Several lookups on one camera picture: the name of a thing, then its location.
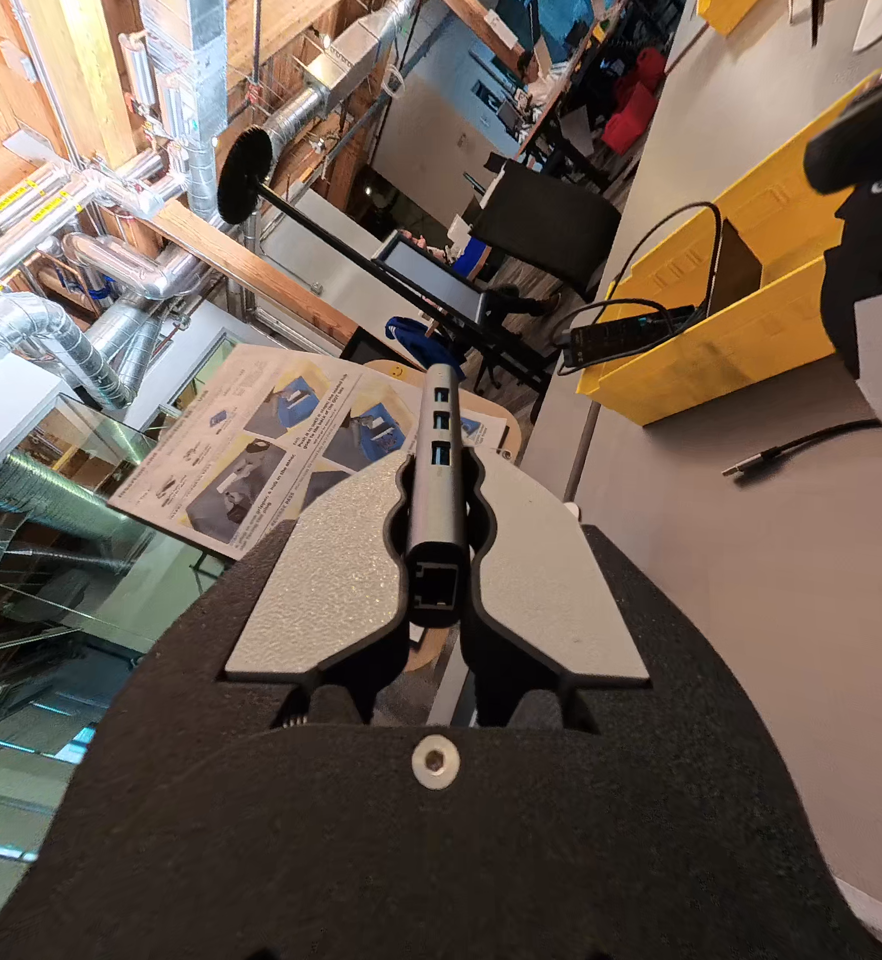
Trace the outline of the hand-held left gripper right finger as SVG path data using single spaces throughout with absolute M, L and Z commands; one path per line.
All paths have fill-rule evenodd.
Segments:
M 648 670 L 577 517 L 499 454 L 465 453 L 473 556 L 461 628 L 483 688 L 636 688 Z

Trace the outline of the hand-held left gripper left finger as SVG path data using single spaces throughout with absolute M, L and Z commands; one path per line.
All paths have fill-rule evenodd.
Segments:
M 391 539 L 408 453 L 351 474 L 302 511 L 224 667 L 232 681 L 384 689 L 409 656 Z

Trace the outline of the slim grey usb hub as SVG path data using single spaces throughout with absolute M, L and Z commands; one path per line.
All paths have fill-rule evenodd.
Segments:
M 424 377 L 404 559 L 409 619 L 425 629 L 459 620 L 470 580 L 458 385 L 447 364 Z

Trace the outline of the yellow plastic bin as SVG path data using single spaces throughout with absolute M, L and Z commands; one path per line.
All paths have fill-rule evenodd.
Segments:
M 759 291 L 648 352 L 579 371 L 579 395 L 648 426 L 832 354 L 841 359 L 822 323 L 820 294 L 825 252 L 842 238 L 836 211 L 853 190 L 815 192 L 805 152 L 856 100 L 882 100 L 882 73 L 715 200 L 762 263 Z
M 702 0 L 697 2 L 697 14 L 712 30 L 728 37 L 758 3 L 757 0 Z

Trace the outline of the instruction poster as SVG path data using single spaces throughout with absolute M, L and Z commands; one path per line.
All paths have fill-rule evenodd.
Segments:
M 237 561 L 353 474 L 403 461 L 421 404 L 370 366 L 240 345 L 108 503 Z

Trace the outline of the large glass window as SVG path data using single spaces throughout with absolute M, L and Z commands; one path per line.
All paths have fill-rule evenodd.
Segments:
M 0 906 L 111 701 L 226 568 L 108 505 L 172 423 L 60 396 L 0 461 Z

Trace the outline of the blue bag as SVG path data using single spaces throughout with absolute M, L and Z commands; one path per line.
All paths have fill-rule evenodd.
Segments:
M 392 317 L 385 324 L 385 334 L 399 343 L 421 367 L 428 371 L 433 366 L 450 366 L 459 379 L 465 378 L 463 358 L 444 340 L 428 335 L 427 326 L 412 318 Z

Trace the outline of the black monitor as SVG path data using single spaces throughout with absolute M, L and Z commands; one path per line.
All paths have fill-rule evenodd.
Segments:
M 471 236 L 551 275 L 587 302 L 621 217 L 603 196 L 507 159 L 473 218 Z
M 373 261 L 427 302 L 463 321 L 480 321 L 484 305 L 480 288 L 400 230 L 389 234 Z

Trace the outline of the black disc on pole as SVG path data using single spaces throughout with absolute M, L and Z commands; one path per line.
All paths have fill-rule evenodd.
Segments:
M 477 350 L 491 341 L 479 323 L 461 320 L 429 301 L 382 270 L 372 256 L 364 256 L 349 243 L 313 221 L 305 213 L 285 200 L 267 185 L 272 143 L 267 132 L 252 126 L 234 142 L 222 168 L 217 204 L 221 218 L 228 224 L 239 225 L 263 204 L 279 210 L 287 219 L 306 230 L 313 237 L 348 259 L 365 274 L 388 287 L 411 306 L 433 318 L 452 337 L 458 337 Z

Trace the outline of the silver ventilation duct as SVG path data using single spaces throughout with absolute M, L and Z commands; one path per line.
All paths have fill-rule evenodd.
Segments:
M 219 214 L 242 114 L 270 139 L 269 182 L 377 94 L 416 2 L 0 2 L 0 130 L 56 123 L 49 160 L 0 194 L 0 362 L 22 353 L 82 400 L 134 402 L 178 303 L 216 274 L 327 339 L 357 323 L 257 254 Z

